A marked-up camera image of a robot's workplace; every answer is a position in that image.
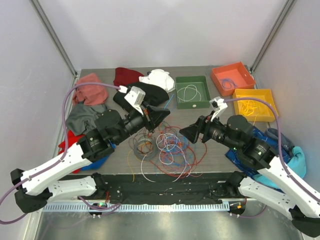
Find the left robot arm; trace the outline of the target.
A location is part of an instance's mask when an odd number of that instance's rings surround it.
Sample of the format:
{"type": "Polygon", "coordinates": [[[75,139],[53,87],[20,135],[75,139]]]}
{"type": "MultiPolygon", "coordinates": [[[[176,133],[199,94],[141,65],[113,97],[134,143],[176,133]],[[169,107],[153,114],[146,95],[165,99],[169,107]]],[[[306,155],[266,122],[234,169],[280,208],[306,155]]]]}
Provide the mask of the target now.
{"type": "Polygon", "coordinates": [[[152,132],[171,113],[169,109],[142,104],[125,117],[108,109],[95,121],[96,127],[64,152],[30,170],[15,169],[10,173],[16,192],[15,202],[27,214],[43,208],[48,202],[76,196],[100,200],[108,186],[102,177],[91,176],[62,180],[71,172],[110,156],[114,145],[145,128],[152,132]]]}

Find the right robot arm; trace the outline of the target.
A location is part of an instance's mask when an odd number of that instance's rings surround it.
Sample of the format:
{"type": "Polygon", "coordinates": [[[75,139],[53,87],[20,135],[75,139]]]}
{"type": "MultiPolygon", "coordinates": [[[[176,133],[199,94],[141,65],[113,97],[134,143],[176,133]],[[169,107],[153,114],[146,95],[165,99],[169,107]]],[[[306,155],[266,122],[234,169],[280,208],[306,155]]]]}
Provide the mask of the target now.
{"type": "Polygon", "coordinates": [[[180,131],[191,143],[214,140],[236,151],[245,166],[274,182],[280,191],[262,185],[236,172],[226,184],[226,193],[233,198],[240,194],[282,213],[303,234],[316,238],[320,235],[320,193],[281,162],[277,153],[265,141],[256,138],[253,126],[241,115],[228,118],[222,124],[218,118],[209,120],[200,116],[196,123],[180,131]]]}

